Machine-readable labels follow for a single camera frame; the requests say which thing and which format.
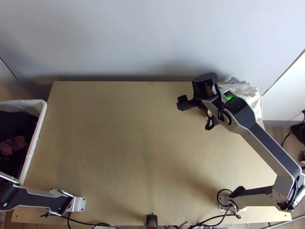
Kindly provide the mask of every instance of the black bag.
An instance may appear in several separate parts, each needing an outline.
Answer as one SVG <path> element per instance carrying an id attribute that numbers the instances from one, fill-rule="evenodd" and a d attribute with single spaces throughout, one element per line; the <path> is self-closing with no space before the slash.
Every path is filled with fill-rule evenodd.
<path id="1" fill-rule="evenodd" d="M 297 137 L 297 139 L 305 145 L 305 123 L 291 126 L 290 130 Z"/>

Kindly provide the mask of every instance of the robotic arm link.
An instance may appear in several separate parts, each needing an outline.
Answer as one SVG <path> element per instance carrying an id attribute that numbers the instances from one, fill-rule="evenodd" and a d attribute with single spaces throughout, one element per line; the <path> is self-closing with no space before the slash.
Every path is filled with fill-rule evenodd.
<path id="1" fill-rule="evenodd" d="M 237 187 L 224 197 L 222 206 L 232 205 L 235 213 L 246 206 L 275 206 L 280 211 L 292 212 L 305 196 L 305 176 L 301 167 L 256 122 L 254 112 L 245 100 L 219 87 L 215 73 L 198 76 L 192 84 L 193 99 L 180 96 L 178 109 L 199 107 L 209 119 L 206 130 L 221 124 L 241 135 L 277 174 L 273 186 L 249 190 Z"/>

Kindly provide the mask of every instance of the metal rod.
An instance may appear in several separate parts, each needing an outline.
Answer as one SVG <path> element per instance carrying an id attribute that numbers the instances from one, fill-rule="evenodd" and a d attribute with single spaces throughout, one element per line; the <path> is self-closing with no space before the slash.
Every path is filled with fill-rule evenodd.
<path id="1" fill-rule="evenodd" d="M 272 225 L 270 227 L 264 227 L 262 229 L 272 229 L 272 228 L 279 227 L 279 226 L 282 226 L 282 225 L 285 225 L 285 224 L 289 224 L 291 222 L 294 222 L 294 221 L 297 221 L 297 220 L 303 219 L 303 218 L 305 218 L 305 214 L 301 215 L 301 216 L 298 216 L 298 217 L 292 219 L 291 221 L 285 221 L 285 222 L 277 223 L 277 224 L 274 224 L 274 225 Z"/>

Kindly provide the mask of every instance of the black cable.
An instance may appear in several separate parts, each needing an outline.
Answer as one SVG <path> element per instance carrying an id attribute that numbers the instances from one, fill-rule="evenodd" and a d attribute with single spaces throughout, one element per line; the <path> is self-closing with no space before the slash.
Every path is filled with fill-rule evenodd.
<path id="1" fill-rule="evenodd" d="M 196 225 L 190 226 L 189 229 L 193 229 L 194 227 L 197 227 L 197 226 L 207 226 L 207 227 L 215 227 L 215 226 L 218 226 L 219 224 L 222 223 L 222 221 L 225 219 L 226 216 L 235 216 L 236 218 L 241 219 L 241 216 L 238 215 L 238 214 L 235 214 L 235 213 L 233 213 L 233 214 L 227 214 L 228 211 L 230 210 L 230 208 L 231 208 L 231 207 L 229 207 L 229 208 L 226 210 L 226 212 L 225 212 L 224 215 L 219 215 L 219 216 L 211 217 L 211 218 L 209 218 L 209 219 L 207 219 L 207 220 L 205 220 L 205 221 L 202 221 L 202 222 L 200 222 L 200 223 L 197 223 Z M 210 220 L 212 220 L 212 219 L 216 219 L 216 218 L 219 218 L 219 217 L 222 217 L 222 219 L 221 219 L 217 224 L 215 224 L 215 225 L 204 224 L 204 223 L 207 222 L 207 221 L 210 221 Z"/>
<path id="2" fill-rule="evenodd" d="M 41 215 L 40 217 L 45 217 L 45 218 L 47 218 L 48 216 L 57 216 L 57 217 L 62 217 L 62 218 L 64 218 L 64 219 L 68 220 L 68 217 L 66 217 L 66 216 L 58 216 L 58 215 L 51 214 L 51 213 L 49 213 L 49 212 L 45 213 L 44 215 Z M 80 222 L 80 221 L 77 221 L 77 220 L 71 219 L 71 218 L 69 218 L 69 221 L 73 221 L 73 222 L 76 222 L 76 223 L 79 223 L 79 224 L 89 225 L 89 226 L 104 226 L 104 227 L 111 227 L 111 225 L 108 224 L 108 223 L 97 223 L 97 224 L 94 224 L 94 223 L 84 223 L 84 222 Z"/>
<path id="3" fill-rule="evenodd" d="M 220 93 L 218 83 L 215 84 L 215 89 L 218 95 L 218 119 L 224 121 L 225 119 L 223 118 L 223 111 L 222 111 L 222 94 Z"/>
<path id="4" fill-rule="evenodd" d="M 71 229 L 70 223 L 69 223 L 70 216 L 71 216 L 71 212 L 68 213 L 68 218 L 67 218 L 67 224 L 68 224 L 68 228 L 69 228 L 69 229 Z"/>
<path id="5" fill-rule="evenodd" d="M 284 142 L 286 141 L 286 139 L 292 134 L 291 130 L 288 132 L 288 134 L 286 135 L 286 137 L 284 138 L 284 140 L 281 143 L 281 147 L 284 146 Z"/>
<path id="6" fill-rule="evenodd" d="M 232 191 L 229 190 L 229 189 L 222 189 L 222 190 L 220 190 L 220 191 L 217 193 L 217 196 L 216 196 L 216 197 L 217 197 L 217 202 L 218 202 L 221 206 L 223 206 L 223 207 L 229 207 L 229 206 L 231 206 L 231 204 L 223 205 L 222 203 L 219 202 L 219 194 L 220 194 L 221 192 L 223 192 L 223 191 L 229 191 L 229 192 L 232 193 Z"/>

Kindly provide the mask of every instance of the green led light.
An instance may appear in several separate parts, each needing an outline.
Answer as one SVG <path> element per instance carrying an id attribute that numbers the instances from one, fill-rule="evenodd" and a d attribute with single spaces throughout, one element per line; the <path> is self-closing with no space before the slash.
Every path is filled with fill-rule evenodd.
<path id="1" fill-rule="evenodd" d="M 228 98 L 228 100 L 230 100 L 234 98 L 234 95 L 227 95 L 226 97 Z"/>

